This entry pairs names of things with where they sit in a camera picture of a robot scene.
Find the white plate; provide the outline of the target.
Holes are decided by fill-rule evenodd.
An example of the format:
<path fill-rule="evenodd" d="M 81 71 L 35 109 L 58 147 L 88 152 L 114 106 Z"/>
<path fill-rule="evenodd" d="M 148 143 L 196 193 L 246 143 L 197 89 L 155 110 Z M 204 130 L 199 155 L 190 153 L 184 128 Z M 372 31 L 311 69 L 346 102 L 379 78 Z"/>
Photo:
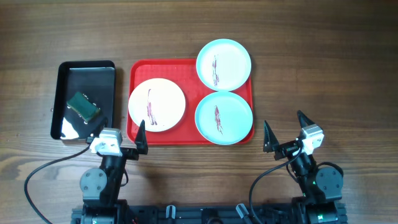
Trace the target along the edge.
<path fill-rule="evenodd" d="M 185 95 L 176 83 L 152 78 L 132 91 L 128 112 L 136 125 L 144 121 L 147 131 L 158 133 L 174 127 L 184 115 L 186 105 Z"/>

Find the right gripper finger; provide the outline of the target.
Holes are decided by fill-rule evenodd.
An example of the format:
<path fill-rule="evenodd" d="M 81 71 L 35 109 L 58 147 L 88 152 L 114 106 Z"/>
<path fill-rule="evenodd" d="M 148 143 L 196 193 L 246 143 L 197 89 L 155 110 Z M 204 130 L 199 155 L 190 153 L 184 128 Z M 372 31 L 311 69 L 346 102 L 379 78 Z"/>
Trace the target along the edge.
<path fill-rule="evenodd" d="M 297 111 L 297 117 L 301 128 L 315 124 L 315 122 L 309 119 L 301 110 Z"/>
<path fill-rule="evenodd" d="M 263 143 L 263 151 L 268 152 L 275 152 L 279 150 L 279 142 L 271 130 L 267 121 L 264 121 L 264 143 Z"/>

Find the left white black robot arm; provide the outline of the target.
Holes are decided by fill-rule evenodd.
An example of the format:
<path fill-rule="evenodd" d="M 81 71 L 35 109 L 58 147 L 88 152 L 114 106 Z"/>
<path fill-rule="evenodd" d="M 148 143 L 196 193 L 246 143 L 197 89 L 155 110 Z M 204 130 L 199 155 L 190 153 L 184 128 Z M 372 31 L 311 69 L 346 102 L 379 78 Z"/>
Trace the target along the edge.
<path fill-rule="evenodd" d="M 103 128 L 94 137 L 90 150 L 102 158 L 98 168 L 87 170 L 80 179 L 83 192 L 83 207 L 74 210 L 72 223 L 135 223 L 134 212 L 126 200 L 118 198 L 125 166 L 128 160 L 136 161 L 141 154 L 148 153 L 145 122 L 142 121 L 137 132 L 135 146 L 122 147 L 119 129 Z"/>

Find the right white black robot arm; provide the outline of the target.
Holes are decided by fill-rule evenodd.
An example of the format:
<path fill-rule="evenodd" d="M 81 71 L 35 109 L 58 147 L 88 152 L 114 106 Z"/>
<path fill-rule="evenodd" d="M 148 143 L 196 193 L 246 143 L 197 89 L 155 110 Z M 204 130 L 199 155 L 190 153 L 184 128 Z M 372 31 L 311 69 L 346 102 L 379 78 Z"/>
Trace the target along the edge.
<path fill-rule="evenodd" d="M 281 144 L 268 122 L 264 123 L 264 152 L 273 152 L 274 159 L 287 159 L 286 167 L 295 178 L 301 197 L 292 199 L 288 212 L 290 223 L 347 223 L 342 199 L 343 169 L 332 162 L 317 163 L 313 152 L 324 139 L 323 129 L 297 111 L 300 123 L 299 136 Z"/>

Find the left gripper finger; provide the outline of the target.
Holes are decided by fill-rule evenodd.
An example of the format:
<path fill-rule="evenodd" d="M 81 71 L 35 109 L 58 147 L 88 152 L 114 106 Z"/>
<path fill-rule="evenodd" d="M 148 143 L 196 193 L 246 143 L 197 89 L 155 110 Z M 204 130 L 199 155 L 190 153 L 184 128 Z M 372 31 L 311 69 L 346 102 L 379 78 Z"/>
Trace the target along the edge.
<path fill-rule="evenodd" d="M 95 127 L 95 129 L 91 132 L 90 137 L 98 137 L 100 132 L 102 132 L 102 130 L 107 126 L 108 126 L 108 119 L 103 118 L 102 121 L 99 123 L 99 125 L 97 125 L 97 127 Z"/>
<path fill-rule="evenodd" d="M 138 132 L 136 134 L 136 138 L 134 140 L 136 144 L 136 150 L 138 154 L 147 155 L 148 153 L 148 143 L 146 138 L 146 129 L 145 129 L 145 121 L 142 120 Z"/>

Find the green and yellow sponge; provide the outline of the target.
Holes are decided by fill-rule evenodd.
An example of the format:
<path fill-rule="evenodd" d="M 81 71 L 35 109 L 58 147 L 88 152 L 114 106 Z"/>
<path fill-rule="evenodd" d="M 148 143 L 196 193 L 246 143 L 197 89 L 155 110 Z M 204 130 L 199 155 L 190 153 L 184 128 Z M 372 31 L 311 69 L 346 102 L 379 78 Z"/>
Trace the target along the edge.
<path fill-rule="evenodd" d="M 76 92 L 67 101 L 67 106 L 76 112 L 86 123 L 96 118 L 101 112 L 96 105 L 92 104 L 88 98 L 80 92 Z"/>

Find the light blue plate bottom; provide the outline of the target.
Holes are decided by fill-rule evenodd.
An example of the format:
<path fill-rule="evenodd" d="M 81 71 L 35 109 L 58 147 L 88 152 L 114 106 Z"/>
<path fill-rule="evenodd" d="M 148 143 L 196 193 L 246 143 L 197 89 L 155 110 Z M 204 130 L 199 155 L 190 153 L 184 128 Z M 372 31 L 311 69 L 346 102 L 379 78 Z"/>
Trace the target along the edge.
<path fill-rule="evenodd" d="M 228 91 L 217 91 L 199 102 L 195 110 L 195 125 L 209 142 L 219 145 L 236 144 L 252 129 L 252 109 L 241 96 Z"/>

